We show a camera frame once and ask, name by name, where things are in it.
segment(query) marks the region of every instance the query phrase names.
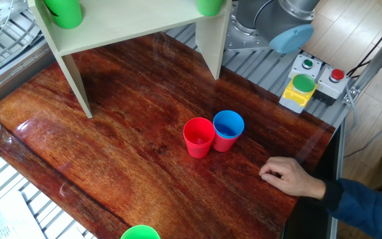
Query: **green button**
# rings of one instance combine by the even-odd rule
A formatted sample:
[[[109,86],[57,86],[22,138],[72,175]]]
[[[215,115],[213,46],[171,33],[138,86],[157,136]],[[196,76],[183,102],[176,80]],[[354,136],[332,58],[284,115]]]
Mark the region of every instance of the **green button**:
[[[306,74],[296,75],[292,80],[292,84],[301,92],[310,92],[316,87],[315,79]]]
[[[303,68],[305,68],[305,69],[311,69],[312,66],[313,66],[313,61],[311,61],[311,60],[304,60],[302,65],[303,65]]]

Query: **reddish-brown wood surface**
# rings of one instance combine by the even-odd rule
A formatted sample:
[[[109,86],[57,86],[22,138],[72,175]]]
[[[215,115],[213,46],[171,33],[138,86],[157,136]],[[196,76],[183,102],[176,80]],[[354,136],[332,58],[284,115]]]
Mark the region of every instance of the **reddish-brown wood surface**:
[[[270,156],[315,168],[334,128],[158,33],[74,55],[94,118],[57,63],[0,101],[0,155],[99,239],[136,224],[161,238],[276,238],[297,198],[261,180]],[[187,153],[184,124],[221,110],[245,131],[227,153]]]

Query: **blue cup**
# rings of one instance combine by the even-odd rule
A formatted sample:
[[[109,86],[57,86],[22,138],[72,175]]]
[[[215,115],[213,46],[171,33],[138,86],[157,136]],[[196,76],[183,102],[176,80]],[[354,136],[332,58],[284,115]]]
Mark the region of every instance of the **blue cup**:
[[[213,125],[216,133],[223,138],[233,139],[241,135],[244,130],[243,118],[231,110],[224,110],[215,115]]]

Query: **red button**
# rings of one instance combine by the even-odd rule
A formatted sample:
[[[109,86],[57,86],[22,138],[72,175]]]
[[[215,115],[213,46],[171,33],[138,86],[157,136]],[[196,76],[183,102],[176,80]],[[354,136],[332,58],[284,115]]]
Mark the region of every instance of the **red button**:
[[[342,78],[344,78],[344,72],[342,70],[334,69],[331,72],[331,77],[334,80],[341,80]]]

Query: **floor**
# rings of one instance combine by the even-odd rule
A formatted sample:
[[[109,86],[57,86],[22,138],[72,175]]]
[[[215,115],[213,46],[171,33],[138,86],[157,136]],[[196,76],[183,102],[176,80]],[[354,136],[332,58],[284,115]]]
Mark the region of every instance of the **floor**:
[[[382,0],[321,0],[315,12],[314,36],[303,49],[345,72],[356,66],[382,36]],[[353,113],[348,116],[347,126],[352,123]],[[346,137],[345,155],[363,147],[381,129],[382,70],[357,99],[357,127]],[[382,135],[367,149],[345,158],[343,177],[371,188],[381,185],[381,156]],[[338,238],[370,237],[340,223]]]

